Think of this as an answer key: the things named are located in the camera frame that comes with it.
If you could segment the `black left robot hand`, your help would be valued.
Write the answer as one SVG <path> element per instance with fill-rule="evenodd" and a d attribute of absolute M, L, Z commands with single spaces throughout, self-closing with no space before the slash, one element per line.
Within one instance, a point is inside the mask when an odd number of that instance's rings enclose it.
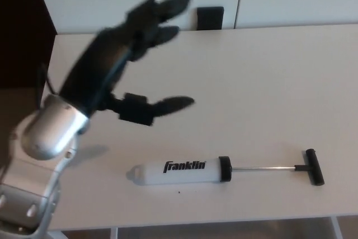
<path fill-rule="evenodd" d="M 126 93 L 122 100 L 112 91 L 128 62 L 136 62 L 151 48 L 174 39 L 177 26 L 164 23 L 181 13 L 191 0 L 144 0 L 130 10 L 123 23 L 103 29 L 79 57 L 59 95 L 90 118 L 111 110 L 119 119 L 151 126 L 157 117 L 176 113 L 194 104 L 188 96 L 166 97 L 154 104 L 147 97 Z"/>

